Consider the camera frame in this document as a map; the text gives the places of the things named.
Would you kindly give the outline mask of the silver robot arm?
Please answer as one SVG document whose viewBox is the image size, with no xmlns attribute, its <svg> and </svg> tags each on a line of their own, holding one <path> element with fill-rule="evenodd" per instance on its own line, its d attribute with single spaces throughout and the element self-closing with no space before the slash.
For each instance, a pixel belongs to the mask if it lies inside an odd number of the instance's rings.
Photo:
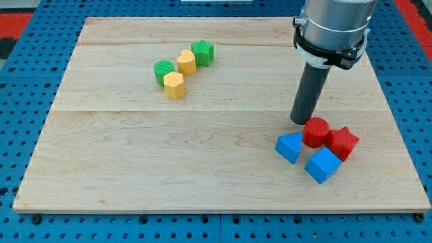
<svg viewBox="0 0 432 243">
<path fill-rule="evenodd" d="M 377 0 L 306 0 L 293 26 L 314 47 L 341 51 L 362 39 Z"/>
</svg>

